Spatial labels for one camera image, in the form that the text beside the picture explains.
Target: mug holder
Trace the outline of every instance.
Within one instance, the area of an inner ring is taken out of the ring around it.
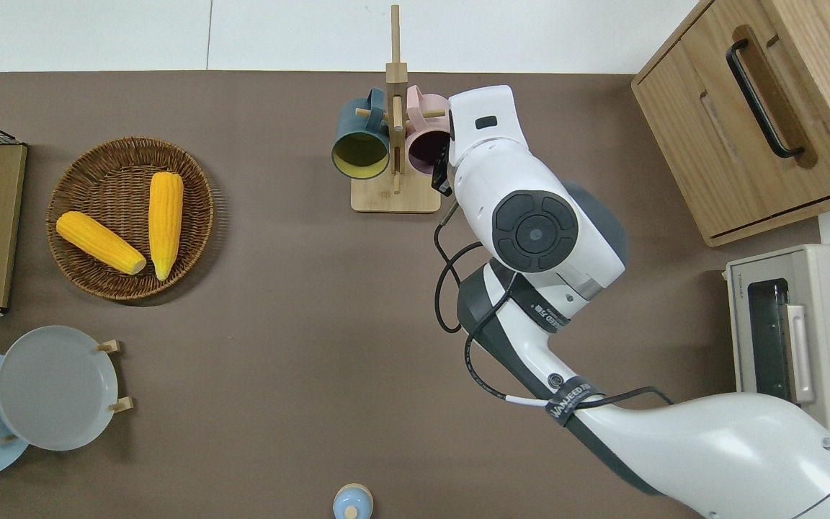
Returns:
[[[389,167],[369,180],[352,180],[352,209],[358,213],[434,213],[441,194],[431,175],[408,168],[406,155],[406,90],[408,64],[399,60],[399,6],[392,6],[393,61],[386,64],[386,120],[389,124]],[[370,115],[358,110],[359,116]]]

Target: pink mug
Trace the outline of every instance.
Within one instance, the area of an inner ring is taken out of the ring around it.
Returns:
[[[424,174],[434,174],[434,163],[450,142],[450,102],[434,93],[422,94],[418,85],[406,92],[406,161]]]

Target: dark green mug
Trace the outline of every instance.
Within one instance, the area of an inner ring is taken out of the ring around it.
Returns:
[[[332,146],[332,164],[358,180],[376,177],[389,165],[389,127],[383,120],[386,93],[371,89],[367,98],[346,103],[339,114],[339,130]],[[359,108],[369,110],[357,115]]]

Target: white floor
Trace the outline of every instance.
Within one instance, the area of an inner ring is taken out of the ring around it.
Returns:
[[[637,72],[698,0],[0,0],[0,71]],[[830,243],[830,213],[820,217]]]

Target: wooden cabinet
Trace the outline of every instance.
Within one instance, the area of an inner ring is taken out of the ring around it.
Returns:
[[[633,92],[708,245],[830,210],[830,0],[704,0]]]

